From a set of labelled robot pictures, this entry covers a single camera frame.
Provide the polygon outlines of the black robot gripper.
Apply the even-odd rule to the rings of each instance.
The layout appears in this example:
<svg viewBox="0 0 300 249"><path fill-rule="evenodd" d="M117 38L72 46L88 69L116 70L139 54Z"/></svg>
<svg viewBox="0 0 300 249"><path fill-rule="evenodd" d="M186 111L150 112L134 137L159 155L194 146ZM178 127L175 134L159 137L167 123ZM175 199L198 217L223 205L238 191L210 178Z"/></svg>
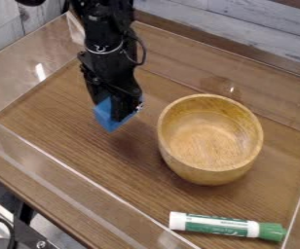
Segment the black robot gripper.
<svg viewBox="0 0 300 249"><path fill-rule="evenodd" d="M109 96L111 118L120 122L142 104L134 69L146 60L146 53L138 58L136 47L146 48L132 30L121 34L87 33L83 44L76 58L92 103L97 105Z"/></svg>

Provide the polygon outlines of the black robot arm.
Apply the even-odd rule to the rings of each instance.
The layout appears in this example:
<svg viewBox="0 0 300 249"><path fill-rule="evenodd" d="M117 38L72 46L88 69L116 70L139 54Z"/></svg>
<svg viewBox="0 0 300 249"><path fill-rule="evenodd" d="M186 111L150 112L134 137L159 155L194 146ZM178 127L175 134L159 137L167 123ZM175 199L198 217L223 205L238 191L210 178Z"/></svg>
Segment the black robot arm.
<svg viewBox="0 0 300 249"><path fill-rule="evenodd" d="M146 47L138 38L132 0L67 0L83 26L79 69L96 113L120 123L142 105L142 89L134 70L146 61Z"/></svg>

